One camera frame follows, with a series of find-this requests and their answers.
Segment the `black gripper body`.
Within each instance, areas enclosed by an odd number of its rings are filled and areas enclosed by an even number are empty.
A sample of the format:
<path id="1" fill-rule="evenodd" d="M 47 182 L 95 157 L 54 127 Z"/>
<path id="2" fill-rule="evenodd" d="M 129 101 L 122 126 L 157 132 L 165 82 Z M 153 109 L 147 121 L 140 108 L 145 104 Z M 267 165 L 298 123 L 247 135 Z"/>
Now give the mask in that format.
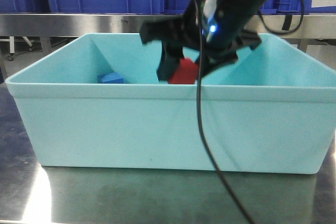
<path id="1" fill-rule="evenodd" d="M 144 45 L 159 40 L 170 42 L 176 46 L 203 52 L 204 56 L 211 57 L 223 64 L 233 64 L 238 60 L 237 51 L 242 48 L 255 50 L 261 44 L 261 38 L 256 32 L 243 30 L 228 46 L 223 49 L 210 47 L 206 44 L 203 30 L 199 25 L 187 28 L 182 18 L 174 18 L 159 22 L 146 22 L 140 29 L 140 38 Z"/>

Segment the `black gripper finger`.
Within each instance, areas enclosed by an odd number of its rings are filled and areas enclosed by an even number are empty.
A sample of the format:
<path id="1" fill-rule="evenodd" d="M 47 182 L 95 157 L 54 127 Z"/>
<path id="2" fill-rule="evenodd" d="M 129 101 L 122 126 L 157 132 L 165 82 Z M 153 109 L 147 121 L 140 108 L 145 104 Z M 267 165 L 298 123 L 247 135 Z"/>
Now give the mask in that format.
<path id="1" fill-rule="evenodd" d="M 197 82 L 200 82 L 203 77 L 223 66 L 222 62 L 208 56 L 199 56 L 197 59 L 197 64 L 199 66 Z"/>
<path id="2" fill-rule="evenodd" d="M 156 74 L 159 81 L 169 81 L 184 59 L 183 47 L 162 42 L 161 59 Z"/>

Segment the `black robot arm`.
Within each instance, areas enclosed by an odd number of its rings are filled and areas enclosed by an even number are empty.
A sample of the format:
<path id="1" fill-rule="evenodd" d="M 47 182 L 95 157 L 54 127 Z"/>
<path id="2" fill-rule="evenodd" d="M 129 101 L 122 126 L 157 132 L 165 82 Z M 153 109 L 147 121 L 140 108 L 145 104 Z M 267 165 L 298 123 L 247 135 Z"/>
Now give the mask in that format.
<path id="1" fill-rule="evenodd" d="M 260 37 L 245 26 L 265 1 L 190 0 L 180 16 L 143 23 L 142 43 L 162 43 L 158 79 L 170 84 L 192 84 L 199 77 L 235 63 L 239 49 L 258 47 Z"/>

